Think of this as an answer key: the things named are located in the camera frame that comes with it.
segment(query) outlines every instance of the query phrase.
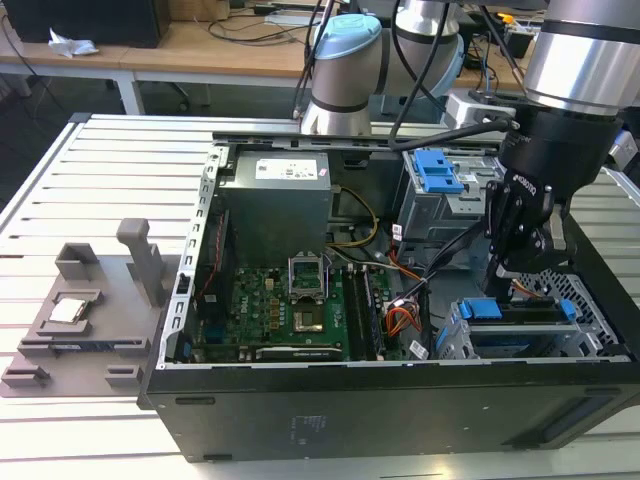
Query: power supply label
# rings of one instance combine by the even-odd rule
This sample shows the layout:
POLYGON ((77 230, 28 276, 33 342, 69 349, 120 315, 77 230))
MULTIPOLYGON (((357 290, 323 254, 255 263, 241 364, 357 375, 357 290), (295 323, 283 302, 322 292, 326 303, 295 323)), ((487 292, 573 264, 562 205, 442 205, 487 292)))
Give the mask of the power supply label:
POLYGON ((317 180, 315 160, 292 158, 261 158, 256 162, 257 180, 317 180))

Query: green circuit board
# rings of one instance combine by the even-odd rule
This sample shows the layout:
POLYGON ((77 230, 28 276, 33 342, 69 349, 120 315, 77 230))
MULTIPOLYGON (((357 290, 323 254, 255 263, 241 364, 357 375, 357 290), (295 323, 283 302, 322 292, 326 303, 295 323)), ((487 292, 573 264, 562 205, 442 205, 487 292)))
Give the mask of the green circuit board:
MULTIPOLYGON (((381 307, 390 296, 389 280, 382 269, 370 272, 369 279, 375 301, 379 303, 377 315, 382 325, 381 307)), ((231 361, 231 347, 266 345, 339 348, 342 360, 348 361, 348 320, 340 269, 326 272, 325 281, 326 296, 322 305, 302 301, 292 304, 288 267, 238 269, 226 325, 221 328, 203 321, 197 343, 208 361, 231 361)), ((317 269, 296 271, 294 286, 318 286, 317 269)), ((397 356, 393 352, 389 354, 389 358, 397 356)))

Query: white paper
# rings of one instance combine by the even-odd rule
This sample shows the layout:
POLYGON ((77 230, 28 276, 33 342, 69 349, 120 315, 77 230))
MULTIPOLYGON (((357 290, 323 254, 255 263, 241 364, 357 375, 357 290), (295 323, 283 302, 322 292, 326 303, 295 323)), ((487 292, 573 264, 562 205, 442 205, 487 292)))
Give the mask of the white paper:
POLYGON ((98 53, 91 40, 72 40, 56 34, 53 29, 49 29, 51 40, 49 40, 49 46, 58 55, 64 55, 65 57, 72 58, 74 55, 90 55, 92 53, 98 53))

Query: slotted metal table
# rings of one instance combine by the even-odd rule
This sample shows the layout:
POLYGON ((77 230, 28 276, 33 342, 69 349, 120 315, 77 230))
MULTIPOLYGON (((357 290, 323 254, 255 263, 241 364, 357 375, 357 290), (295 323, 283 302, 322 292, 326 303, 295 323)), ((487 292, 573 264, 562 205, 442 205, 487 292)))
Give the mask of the slotted metal table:
MULTIPOLYGON (((375 124, 375 133, 390 125, 375 124)), ((408 125, 407 134, 437 126, 408 125)), ((65 242, 126 254, 124 217, 180 254, 213 131, 295 132, 288 120, 93 115, 69 123, 0 214, 0 372, 40 309, 65 242)), ((573 215, 640 305, 640 195, 603 171, 573 215)), ((437 432, 425 432, 425 435, 437 432)), ((0 478, 640 478, 640 407, 555 451, 189 464, 135 398, 0 399, 0 478)))

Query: ram slot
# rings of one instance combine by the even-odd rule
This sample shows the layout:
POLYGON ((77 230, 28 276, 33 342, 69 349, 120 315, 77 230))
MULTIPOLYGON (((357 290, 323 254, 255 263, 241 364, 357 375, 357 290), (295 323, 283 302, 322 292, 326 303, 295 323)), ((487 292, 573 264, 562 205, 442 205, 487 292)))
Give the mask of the ram slot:
POLYGON ((351 360, 375 360, 367 288, 363 272, 342 272, 351 360))

